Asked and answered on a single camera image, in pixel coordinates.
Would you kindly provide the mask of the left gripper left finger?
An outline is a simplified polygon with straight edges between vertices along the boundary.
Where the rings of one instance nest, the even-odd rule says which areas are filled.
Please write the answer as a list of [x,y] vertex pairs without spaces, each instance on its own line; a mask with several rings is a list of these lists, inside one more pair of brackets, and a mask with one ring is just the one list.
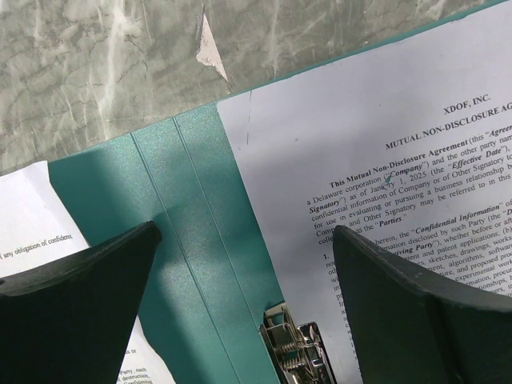
[[1,280],[3,383],[115,383],[162,239],[146,222]]

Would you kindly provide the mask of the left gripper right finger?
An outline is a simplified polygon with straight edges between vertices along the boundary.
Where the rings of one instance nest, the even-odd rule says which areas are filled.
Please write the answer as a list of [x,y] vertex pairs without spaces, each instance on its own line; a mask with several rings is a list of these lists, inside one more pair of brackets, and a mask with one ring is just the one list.
[[346,226],[333,251],[365,383],[509,383],[511,299],[443,277]]

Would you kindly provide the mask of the printed paper sheet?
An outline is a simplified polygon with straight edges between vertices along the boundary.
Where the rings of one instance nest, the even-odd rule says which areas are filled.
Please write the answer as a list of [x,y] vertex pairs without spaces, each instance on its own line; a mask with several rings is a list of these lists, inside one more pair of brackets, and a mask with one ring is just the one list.
[[336,226],[511,293],[511,4],[217,105],[284,299],[361,381]]
[[[1,276],[45,265],[88,248],[41,161],[1,177]],[[134,320],[118,383],[173,383],[162,358]]]

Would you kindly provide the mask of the metal folder clip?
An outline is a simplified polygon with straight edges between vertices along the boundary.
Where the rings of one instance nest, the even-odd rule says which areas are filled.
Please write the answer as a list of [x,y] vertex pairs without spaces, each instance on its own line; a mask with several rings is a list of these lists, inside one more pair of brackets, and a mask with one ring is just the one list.
[[264,312],[259,333],[281,383],[337,382],[317,324],[295,325],[285,302]]

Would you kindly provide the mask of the teal file folder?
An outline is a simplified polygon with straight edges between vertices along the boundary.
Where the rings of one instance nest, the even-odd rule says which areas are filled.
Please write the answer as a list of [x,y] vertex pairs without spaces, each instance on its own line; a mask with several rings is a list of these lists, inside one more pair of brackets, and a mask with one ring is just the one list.
[[92,245],[162,232],[142,326],[179,383],[274,383],[258,332],[285,301],[219,102],[506,1],[112,1],[64,13],[70,116],[104,143],[50,164]]

